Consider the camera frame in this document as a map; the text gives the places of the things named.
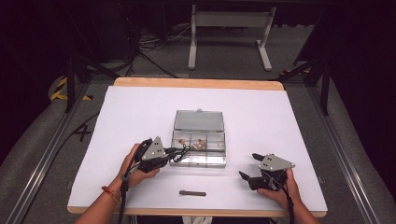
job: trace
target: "white paper sheet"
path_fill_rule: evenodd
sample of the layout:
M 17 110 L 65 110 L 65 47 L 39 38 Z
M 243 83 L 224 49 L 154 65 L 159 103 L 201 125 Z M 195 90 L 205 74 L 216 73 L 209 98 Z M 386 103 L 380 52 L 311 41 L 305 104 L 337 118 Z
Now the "white paper sheet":
M 128 191 L 127 208 L 281 210 L 250 190 L 238 171 L 259 176 L 251 154 L 276 156 L 293 169 L 311 211 L 327 211 L 312 162 L 285 91 L 194 88 L 109 87 L 69 207 L 88 207 L 108 185 L 134 143 L 160 136 L 170 147 L 177 110 L 221 111 L 227 165 L 220 168 L 171 167 Z M 206 197 L 179 195 L 204 191 Z

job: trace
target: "open box lid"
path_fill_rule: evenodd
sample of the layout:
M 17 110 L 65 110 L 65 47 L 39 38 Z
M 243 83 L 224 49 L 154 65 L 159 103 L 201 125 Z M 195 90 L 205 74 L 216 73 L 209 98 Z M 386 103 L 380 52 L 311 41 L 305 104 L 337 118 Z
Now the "open box lid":
M 203 110 L 178 110 L 175 130 L 189 132 L 224 132 L 221 112 Z

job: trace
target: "person's left hand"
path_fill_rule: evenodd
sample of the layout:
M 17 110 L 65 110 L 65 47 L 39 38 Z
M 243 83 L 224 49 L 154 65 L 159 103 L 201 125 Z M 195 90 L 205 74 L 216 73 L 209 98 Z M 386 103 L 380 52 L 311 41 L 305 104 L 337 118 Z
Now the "person's left hand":
M 139 144 L 134 144 L 134 147 L 132 147 L 131 152 L 125 157 L 125 159 L 122 163 L 122 166 L 120 168 L 118 178 L 120 178 L 122 175 L 125 174 L 125 171 L 128 168 L 129 162 L 131 161 L 131 158 L 134 155 L 134 152 L 137 150 L 138 147 L 139 147 Z M 154 177 L 159 172 L 160 172 L 160 169 L 155 169 L 148 173 L 144 173 L 143 171 L 141 171 L 139 169 L 135 170 L 133 173 L 131 173 L 129 175 L 128 188 L 133 188 L 134 186 L 140 184 L 143 180 L 145 180 L 147 178 Z

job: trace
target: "red string bracelet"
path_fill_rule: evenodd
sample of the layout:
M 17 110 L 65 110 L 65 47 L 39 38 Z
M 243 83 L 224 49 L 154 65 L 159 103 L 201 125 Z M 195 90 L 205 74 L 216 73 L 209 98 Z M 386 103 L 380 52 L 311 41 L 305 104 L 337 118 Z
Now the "red string bracelet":
M 102 186 L 102 190 L 103 190 L 104 192 L 106 192 L 108 195 L 110 195 L 110 197 L 114 200 L 114 202 L 116 202 L 116 203 L 119 203 L 119 202 L 120 202 L 120 200 L 117 199 L 116 196 L 114 196 L 114 194 L 113 194 L 114 190 L 108 189 L 107 186 Z

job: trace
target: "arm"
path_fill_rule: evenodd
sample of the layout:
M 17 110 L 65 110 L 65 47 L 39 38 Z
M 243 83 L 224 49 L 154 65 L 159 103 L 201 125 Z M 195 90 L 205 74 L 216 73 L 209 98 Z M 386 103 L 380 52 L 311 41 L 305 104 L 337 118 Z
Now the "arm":
M 120 176 L 125 173 L 129 161 L 131 160 L 138 146 L 139 146 L 138 144 L 134 145 L 131 152 L 125 157 L 119 173 L 110 183 L 110 185 L 108 185 L 108 189 L 113 193 L 114 197 L 117 200 L 119 200 L 121 197 L 120 186 L 122 181 L 120 179 Z M 136 170 L 129 177 L 128 187 L 132 188 L 138 185 L 144 179 L 154 177 L 159 172 L 160 169 L 156 169 L 145 174 L 140 170 Z M 93 204 L 91 204 L 91 206 L 78 218 L 78 220 L 75 223 L 76 224 L 80 224 L 80 223 L 108 224 L 110 223 L 110 219 L 114 214 L 116 206 L 117 203 L 115 202 L 115 200 L 109 194 L 103 191 L 99 195 L 99 197 L 93 202 Z
M 293 171 L 289 168 L 286 170 L 288 175 L 288 180 L 286 181 L 286 185 L 289 189 L 289 195 L 293 200 L 294 206 L 294 216 L 297 223 L 307 223 L 307 224 L 317 224 L 319 221 L 309 212 L 306 208 L 303 200 L 300 197 L 300 191 L 298 190 L 297 182 L 294 179 Z M 283 191 L 272 191 L 268 189 L 257 189 L 257 192 L 264 195 L 265 197 L 272 199 L 279 204 L 285 210 L 288 210 L 288 200 Z

